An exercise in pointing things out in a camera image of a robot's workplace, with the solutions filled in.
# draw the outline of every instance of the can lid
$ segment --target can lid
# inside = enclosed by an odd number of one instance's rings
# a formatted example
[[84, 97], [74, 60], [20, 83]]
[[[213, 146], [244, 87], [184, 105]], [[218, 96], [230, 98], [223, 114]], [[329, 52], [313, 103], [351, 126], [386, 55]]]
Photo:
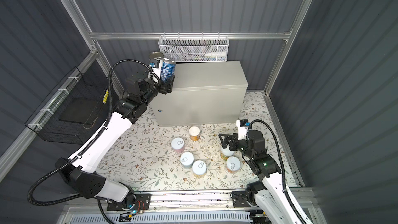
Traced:
[[184, 166], [189, 166], [193, 163], [193, 154], [191, 152], [184, 152], [180, 157], [180, 162]]
[[203, 175], [204, 173], [206, 173], [206, 170], [207, 170], [206, 163], [202, 160], [197, 160], [192, 165], [192, 171], [196, 175]]
[[226, 167], [229, 170], [236, 171], [240, 168], [240, 161], [237, 157], [228, 157], [226, 160]]
[[231, 157], [234, 152], [229, 150], [229, 146], [227, 146], [226, 148], [221, 147], [221, 152], [222, 154], [224, 154], [225, 156], [229, 156]]
[[190, 134], [191, 136], [193, 136], [193, 137], [198, 136], [199, 133], [200, 133], [199, 127], [191, 127], [191, 128], [189, 129], [189, 134]]
[[174, 138], [172, 140], [172, 148], [175, 150], [181, 149], [184, 146], [184, 139]]

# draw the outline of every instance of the cabinet top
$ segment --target cabinet top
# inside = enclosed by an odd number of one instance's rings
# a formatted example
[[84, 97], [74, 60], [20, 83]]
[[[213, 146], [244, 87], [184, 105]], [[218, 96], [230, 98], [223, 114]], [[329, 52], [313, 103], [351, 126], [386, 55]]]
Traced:
[[242, 88], [248, 86], [239, 61], [177, 63], [173, 91]]

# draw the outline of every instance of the wire basket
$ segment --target wire basket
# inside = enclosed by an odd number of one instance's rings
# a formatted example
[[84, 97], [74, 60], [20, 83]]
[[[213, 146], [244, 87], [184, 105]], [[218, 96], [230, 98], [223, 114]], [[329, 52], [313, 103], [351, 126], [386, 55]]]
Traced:
[[229, 39], [159, 38], [164, 58], [175, 62], [226, 62]]
[[106, 82], [105, 76], [89, 71], [84, 75], [79, 73], [65, 88], [58, 89], [57, 97], [46, 109], [36, 111], [39, 118], [32, 115], [25, 125], [44, 141], [84, 144], [107, 117], [109, 101], [102, 103]]

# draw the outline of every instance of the black wire basket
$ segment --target black wire basket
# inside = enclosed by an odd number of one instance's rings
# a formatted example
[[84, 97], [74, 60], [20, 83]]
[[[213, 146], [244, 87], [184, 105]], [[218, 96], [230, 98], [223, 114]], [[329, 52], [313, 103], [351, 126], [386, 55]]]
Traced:
[[[25, 125], [44, 141], [69, 144], [87, 142], [102, 126], [109, 109], [109, 102], [103, 103], [107, 78], [99, 74], [89, 68], [85, 74], [79, 72], [76, 77], [68, 77], [67, 82], [70, 83], [58, 89], [56, 97], [50, 102], [42, 103], [42, 107], [35, 112], [39, 114], [32, 114]], [[113, 98], [117, 99], [116, 93], [112, 93]]]

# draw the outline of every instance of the gray panel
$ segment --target gray panel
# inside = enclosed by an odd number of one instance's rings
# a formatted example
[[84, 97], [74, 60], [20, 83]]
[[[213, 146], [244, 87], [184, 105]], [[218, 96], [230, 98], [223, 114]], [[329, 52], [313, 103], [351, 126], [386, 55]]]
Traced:
[[[98, 42], [111, 64], [122, 59], [135, 59], [148, 64], [148, 55], [159, 50], [157, 40], [99, 40]], [[228, 61], [240, 61], [249, 83], [248, 89], [263, 90], [283, 44], [283, 40], [231, 40]], [[124, 84], [127, 77], [140, 70], [143, 70], [143, 66], [139, 64], [122, 63], [115, 72]]]
[[301, 0], [76, 0], [94, 32], [284, 32]]
[[271, 99], [329, 223], [395, 223], [398, 0], [314, 0]]
[[[28, 117], [89, 49], [59, 0], [0, 0], [0, 12], [2, 155], [25, 128]], [[77, 148], [36, 138], [0, 183], [2, 222], [55, 223], [62, 205], [35, 207], [27, 202], [26, 193], [54, 169], [59, 157], [68, 157]], [[41, 200], [71, 193], [58, 176], [43, 186], [35, 192]]]

